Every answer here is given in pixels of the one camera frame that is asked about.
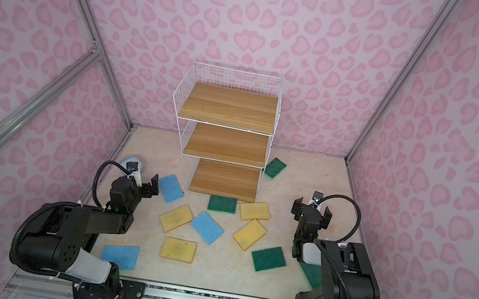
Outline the yellow sponge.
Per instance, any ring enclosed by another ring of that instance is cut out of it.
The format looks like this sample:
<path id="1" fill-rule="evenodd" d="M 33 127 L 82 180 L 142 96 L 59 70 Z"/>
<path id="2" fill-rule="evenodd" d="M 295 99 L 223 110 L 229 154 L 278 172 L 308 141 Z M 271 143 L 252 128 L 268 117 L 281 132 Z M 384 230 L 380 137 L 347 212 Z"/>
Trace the yellow sponge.
<path id="1" fill-rule="evenodd" d="M 193 241 L 167 237 L 160 250 L 159 256 L 164 259 L 191 264 L 197 251 L 197 245 L 198 244 Z"/>
<path id="2" fill-rule="evenodd" d="M 253 246 L 253 244 L 261 240 L 266 233 L 267 230 L 254 219 L 237 231 L 234 234 L 233 239 L 239 245 L 240 249 L 247 251 Z"/>
<path id="3" fill-rule="evenodd" d="M 193 215 L 190 207 L 184 205 L 170 212 L 164 213 L 158 218 L 163 232 L 167 233 L 182 227 L 185 224 L 189 224 L 193 220 Z"/>
<path id="4" fill-rule="evenodd" d="M 270 211 L 268 203 L 240 203 L 240 218 L 242 221 L 269 220 Z"/>

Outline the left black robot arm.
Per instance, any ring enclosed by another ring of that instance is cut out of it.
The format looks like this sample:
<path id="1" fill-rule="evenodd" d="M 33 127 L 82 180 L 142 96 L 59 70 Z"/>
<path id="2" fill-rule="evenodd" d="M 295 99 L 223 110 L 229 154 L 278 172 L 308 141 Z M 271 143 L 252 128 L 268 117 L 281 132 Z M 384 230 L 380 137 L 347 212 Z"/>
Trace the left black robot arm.
<path id="1" fill-rule="evenodd" d="M 159 194 L 158 179 L 154 175 L 149 183 L 137 185 L 133 177 L 119 177 L 105 208 L 67 201 L 44 204 L 15 232 L 10 262 L 34 275 L 103 287 L 107 294 L 117 295 L 118 266 L 93 256 L 92 246 L 101 234 L 129 230 L 140 202 Z"/>

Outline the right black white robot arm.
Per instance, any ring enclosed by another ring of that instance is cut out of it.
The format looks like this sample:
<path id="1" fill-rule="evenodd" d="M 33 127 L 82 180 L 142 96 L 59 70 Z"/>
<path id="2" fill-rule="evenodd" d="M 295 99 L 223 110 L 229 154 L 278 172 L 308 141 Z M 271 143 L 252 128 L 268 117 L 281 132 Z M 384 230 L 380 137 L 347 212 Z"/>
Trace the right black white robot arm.
<path id="1" fill-rule="evenodd" d="M 294 201 L 291 213 L 297 221 L 292 256 L 302 266 L 321 270 L 320 286 L 298 292 L 294 299 L 380 299 L 380 289 L 366 247 L 360 243 L 323 240 L 319 230 L 331 220 L 330 210 Z"/>

